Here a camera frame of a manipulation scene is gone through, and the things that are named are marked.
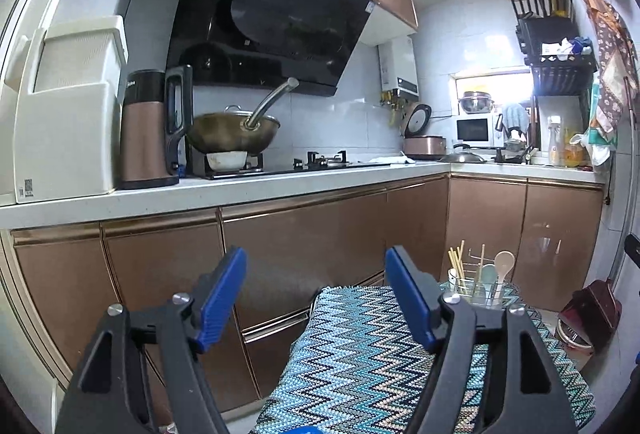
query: zigzag pattern tablecloth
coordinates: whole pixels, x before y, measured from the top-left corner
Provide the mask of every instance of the zigzag pattern tablecloth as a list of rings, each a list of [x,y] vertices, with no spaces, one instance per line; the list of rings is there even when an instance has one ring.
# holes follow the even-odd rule
[[[503,305],[520,301],[506,285]],[[558,368],[578,428],[595,413],[587,383],[533,308],[527,311]],[[487,346],[476,346],[456,432],[468,433],[480,403]],[[416,344],[389,287],[324,289],[292,345],[278,387],[252,434],[316,426],[324,434],[401,434],[433,356]]]

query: wok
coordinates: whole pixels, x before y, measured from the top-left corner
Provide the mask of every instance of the wok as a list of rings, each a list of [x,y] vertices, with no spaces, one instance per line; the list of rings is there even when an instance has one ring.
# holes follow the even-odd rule
[[[266,112],[297,86],[298,80],[289,78],[271,91],[253,112],[230,105],[224,112],[195,117],[187,131],[189,143],[203,154],[245,150],[252,155],[259,154],[269,146],[280,128],[280,122]]]

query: gas stove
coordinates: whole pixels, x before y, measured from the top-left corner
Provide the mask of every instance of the gas stove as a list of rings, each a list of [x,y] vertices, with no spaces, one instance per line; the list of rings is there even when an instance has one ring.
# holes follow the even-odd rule
[[[188,175],[204,179],[228,179],[253,176],[270,176],[282,174],[296,174],[300,172],[315,172],[324,170],[353,169],[363,167],[384,167],[389,163],[352,163],[347,159],[345,150],[336,155],[326,157],[318,152],[306,153],[306,163],[302,159],[295,158],[289,165],[276,165],[265,168],[262,154],[248,156],[244,168],[234,172],[215,172],[211,170],[204,154],[192,151]]]

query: lower cabinet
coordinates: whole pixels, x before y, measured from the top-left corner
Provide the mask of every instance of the lower cabinet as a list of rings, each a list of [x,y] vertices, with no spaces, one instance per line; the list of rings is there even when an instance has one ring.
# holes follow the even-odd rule
[[[106,309],[117,301],[98,224],[14,231],[26,286],[51,339],[74,370]]]
[[[493,259],[500,251],[518,253],[522,216],[527,197],[523,182],[493,179],[451,178],[449,217],[440,280],[447,279],[451,267],[447,250],[465,241],[465,259],[472,255]]]
[[[129,309],[157,306],[175,292],[188,292],[202,273],[217,266],[223,251],[214,216],[213,211],[190,212],[104,224],[108,254]],[[148,352],[161,370],[159,351],[151,347]],[[201,363],[221,411],[258,398],[233,317]]]
[[[358,284],[384,269],[383,192],[295,208],[301,200],[224,218],[226,246],[241,246],[249,259],[236,302],[244,330],[307,308],[326,286]]]
[[[386,247],[404,246],[421,271],[439,278],[447,232],[449,179],[425,180],[386,194]]]
[[[246,350],[254,367],[261,398],[268,397],[278,385],[280,375],[289,361],[291,344],[298,340],[306,323],[290,325],[277,333],[247,343]]]
[[[529,186],[513,275],[527,304],[561,311],[582,288],[601,209],[601,191]]]

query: microwave door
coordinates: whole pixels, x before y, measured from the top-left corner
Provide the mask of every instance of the microwave door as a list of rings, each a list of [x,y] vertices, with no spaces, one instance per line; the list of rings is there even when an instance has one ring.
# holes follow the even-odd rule
[[[470,147],[490,147],[492,124],[491,118],[459,119],[456,121],[458,140]]]

